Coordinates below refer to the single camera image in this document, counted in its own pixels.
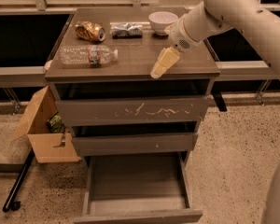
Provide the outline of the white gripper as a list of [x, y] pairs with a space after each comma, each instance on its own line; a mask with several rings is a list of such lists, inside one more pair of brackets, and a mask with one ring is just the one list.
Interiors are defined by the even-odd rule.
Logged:
[[201, 41], [195, 41], [188, 35], [183, 17], [179, 18], [172, 25], [165, 27], [164, 32], [168, 35], [171, 47], [161, 51], [158, 60], [150, 72], [153, 78], [161, 77], [169, 68], [176, 64], [180, 59], [180, 52], [189, 52], [191, 49], [201, 45]]

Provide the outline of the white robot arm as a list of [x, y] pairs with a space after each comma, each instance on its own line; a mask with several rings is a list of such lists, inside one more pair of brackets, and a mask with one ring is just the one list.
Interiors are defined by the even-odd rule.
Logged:
[[[280, 78], [280, 18], [258, 0], [203, 0], [171, 34], [197, 43], [233, 27]], [[280, 224], [280, 106], [210, 110], [187, 166], [196, 224]]]

